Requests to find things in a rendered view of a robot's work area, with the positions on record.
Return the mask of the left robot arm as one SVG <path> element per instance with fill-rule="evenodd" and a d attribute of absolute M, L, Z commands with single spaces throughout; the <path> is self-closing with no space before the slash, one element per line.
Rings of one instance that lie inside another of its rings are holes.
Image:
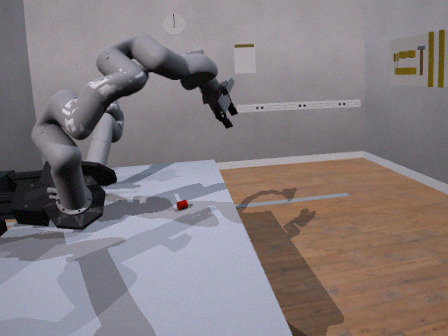
<path fill-rule="evenodd" d="M 194 49 L 190 52 L 176 51 L 177 54 L 204 54 L 202 49 Z M 145 71 L 147 80 L 151 71 L 146 69 L 136 60 L 138 66 Z M 90 149 L 88 152 L 87 160 L 90 162 L 98 162 L 106 166 L 111 143 L 117 142 L 123 133 L 124 115 L 121 108 L 118 105 L 118 99 L 114 101 L 106 110 L 96 127 L 94 128 L 94 134 Z M 119 127 L 120 126 L 120 127 Z"/>

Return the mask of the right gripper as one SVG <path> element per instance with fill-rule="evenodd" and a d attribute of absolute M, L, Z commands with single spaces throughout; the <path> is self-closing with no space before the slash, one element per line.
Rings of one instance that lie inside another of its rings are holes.
<path fill-rule="evenodd" d="M 211 110 L 215 114 L 216 119 L 221 121 L 226 128 L 233 127 L 229 118 L 227 118 L 226 116 L 226 112 L 228 110 L 232 116 L 238 114 L 238 112 L 233 106 L 229 94 L 224 96 L 220 89 L 218 91 L 213 91 L 212 93 L 205 95 L 205 98 Z M 220 112 L 223 113 L 220 114 Z M 224 115 L 224 117 L 221 117 L 221 115 Z"/>

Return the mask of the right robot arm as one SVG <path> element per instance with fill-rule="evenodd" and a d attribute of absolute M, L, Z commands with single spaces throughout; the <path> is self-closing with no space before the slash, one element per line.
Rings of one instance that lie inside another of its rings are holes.
<path fill-rule="evenodd" d="M 219 84 L 218 68 L 209 57 L 198 53 L 179 55 L 146 34 L 129 37 L 102 50 L 96 65 L 104 76 L 88 83 L 79 96 L 71 90 L 56 93 L 31 135 L 34 145 L 51 166 L 56 189 L 47 188 L 47 193 L 56 196 L 49 195 L 49 199 L 56 199 L 57 207 L 64 214 L 79 215 L 92 202 L 81 169 L 82 153 L 70 136 L 86 139 L 114 101 L 145 86 L 147 76 L 132 59 L 155 74 L 180 79 L 186 90 L 199 87 L 204 95 L 221 89 L 225 96 L 235 83 L 231 77 Z"/>

